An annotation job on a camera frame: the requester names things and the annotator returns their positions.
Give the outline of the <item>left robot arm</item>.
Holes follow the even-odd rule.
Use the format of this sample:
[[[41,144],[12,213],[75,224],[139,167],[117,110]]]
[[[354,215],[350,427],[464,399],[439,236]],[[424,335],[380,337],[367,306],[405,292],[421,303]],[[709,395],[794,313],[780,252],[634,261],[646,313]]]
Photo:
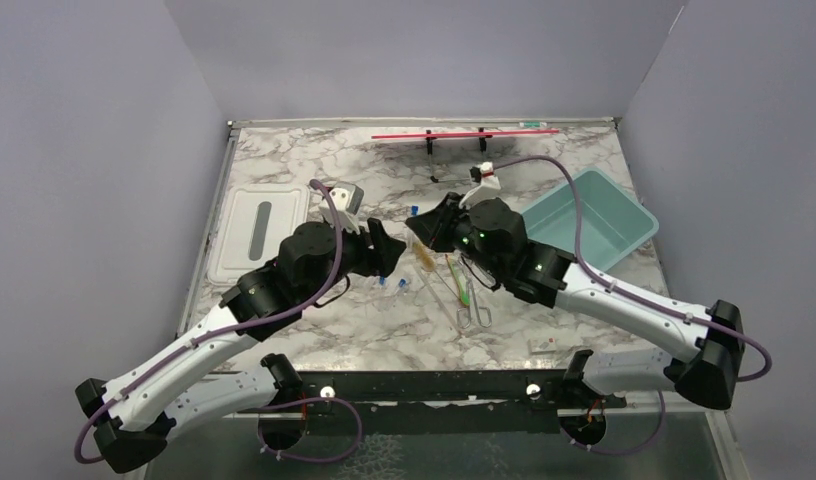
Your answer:
[[[174,428],[206,411],[182,394],[194,395],[194,385],[220,364],[299,320],[347,275],[390,275],[405,249],[375,218],[357,232],[325,221],[299,225],[275,258],[240,277],[161,352],[119,377],[89,378],[76,387],[88,418],[82,431],[93,435],[96,459],[118,474],[153,460]]]

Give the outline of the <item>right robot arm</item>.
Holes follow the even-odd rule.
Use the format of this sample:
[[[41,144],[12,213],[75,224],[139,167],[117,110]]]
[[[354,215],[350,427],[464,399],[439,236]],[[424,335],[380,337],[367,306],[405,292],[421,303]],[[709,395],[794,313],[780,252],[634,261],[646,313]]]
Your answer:
[[[650,351],[591,355],[561,380],[563,398],[584,407],[618,391],[674,391],[714,409],[732,406],[745,351],[739,308],[676,301],[620,281],[574,254],[531,240],[524,219],[499,198],[469,209],[448,193],[407,219],[427,248],[460,252],[515,298],[604,321],[653,344]]]

